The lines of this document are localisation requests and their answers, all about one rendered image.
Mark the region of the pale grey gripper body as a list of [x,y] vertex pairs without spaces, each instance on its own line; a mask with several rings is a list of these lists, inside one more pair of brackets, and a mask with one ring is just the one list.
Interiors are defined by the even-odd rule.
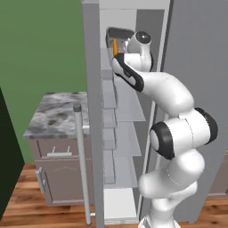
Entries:
[[122,50],[124,53],[130,53],[130,49],[129,49],[129,43],[130,43],[130,39],[128,38],[126,41],[123,42],[122,44]]

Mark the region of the grey fridge door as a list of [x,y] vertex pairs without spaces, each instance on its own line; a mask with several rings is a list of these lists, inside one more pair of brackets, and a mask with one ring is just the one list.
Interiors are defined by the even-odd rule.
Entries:
[[103,204],[102,76],[99,0],[82,2],[85,71],[94,178],[96,228],[105,228]]

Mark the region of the grey fridge door bin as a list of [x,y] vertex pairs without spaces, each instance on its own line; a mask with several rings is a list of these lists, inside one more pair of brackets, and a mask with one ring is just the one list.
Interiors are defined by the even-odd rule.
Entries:
[[104,182],[106,184],[114,184],[116,182],[116,176],[115,176],[113,151],[103,152],[103,170],[104,170]]
[[115,110],[104,110],[102,117],[105,128],[115,128],[117,126]]
[[104,79],[102,81],[102,98],[104,109],[117,108],[116,89],[112,79]]
[[113,128],[103,129],[103,145],[105,150],[116,149],[116,135]]

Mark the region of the grey fridge body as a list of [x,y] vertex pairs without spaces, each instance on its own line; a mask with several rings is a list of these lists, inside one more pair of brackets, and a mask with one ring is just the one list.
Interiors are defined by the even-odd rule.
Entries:
[[198,192],[177,207],[179,222],[197,221],[228,151],[228,0],[171,0],[162,69],[182,80],[218,124],[218,137],[199,151],[206,170]]

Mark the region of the pale grey fridge shelf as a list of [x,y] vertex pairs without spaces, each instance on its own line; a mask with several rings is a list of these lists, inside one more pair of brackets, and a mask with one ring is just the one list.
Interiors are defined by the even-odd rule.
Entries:
[[118,122],[116,128],[117,148],[115,158],[141,156],[141,150],[133,122]]
[[131,157],[114,158],[116,188],[134,188],[137,186],[137,178],[134,170],[134,162]]

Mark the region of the brown-grey drawer front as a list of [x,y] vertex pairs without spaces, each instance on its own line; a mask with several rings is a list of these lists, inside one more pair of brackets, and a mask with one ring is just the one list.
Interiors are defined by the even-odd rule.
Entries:
[[66,152],[68,146],[70,146],[70,152],[72,156],[70,158],[78,157],[78,146],[76,139],[40,139],[37,140],[37,148],[40,158],[47,157],[47,153],[53,150],[53,146],[56,147],[56,152]]

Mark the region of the brown-grey cupboard door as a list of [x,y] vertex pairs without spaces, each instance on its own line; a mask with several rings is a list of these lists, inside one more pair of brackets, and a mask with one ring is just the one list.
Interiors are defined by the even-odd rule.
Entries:
[[43,164],[43,178],[48,206],[84,204],[78,159],[46,161]]

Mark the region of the white fridge bottom drawer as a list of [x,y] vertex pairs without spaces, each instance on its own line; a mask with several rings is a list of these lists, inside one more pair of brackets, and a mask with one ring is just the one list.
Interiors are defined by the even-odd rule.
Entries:
[[105,189],[104,221],[106,224],[138,222],[131,188]]

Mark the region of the brown-grey cupboard run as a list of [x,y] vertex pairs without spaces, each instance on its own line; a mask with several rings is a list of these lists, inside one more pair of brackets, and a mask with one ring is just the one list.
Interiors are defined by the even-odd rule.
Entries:
[[228,198],[228,151],[208,193],[209,198]]

